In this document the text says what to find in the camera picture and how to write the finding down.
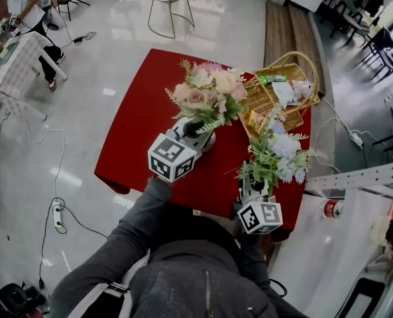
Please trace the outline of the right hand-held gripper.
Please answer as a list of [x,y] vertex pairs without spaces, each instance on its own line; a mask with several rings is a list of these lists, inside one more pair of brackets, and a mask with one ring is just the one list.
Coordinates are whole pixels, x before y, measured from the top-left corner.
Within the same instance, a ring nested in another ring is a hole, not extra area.
[[267,182],[252,176],[239,182],[237,216],[249,235],[266,235],[283,225],[281,205],[270,197]]

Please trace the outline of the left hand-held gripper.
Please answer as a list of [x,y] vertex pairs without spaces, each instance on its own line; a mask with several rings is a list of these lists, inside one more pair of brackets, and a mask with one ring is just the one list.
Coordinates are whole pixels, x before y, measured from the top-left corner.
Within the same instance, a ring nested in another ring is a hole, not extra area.
[[193,170],[202,155],[205,135],[192,118],[178,120],[166,133],[160,133],[148,149],[148,168],[168,182],[175,182]]

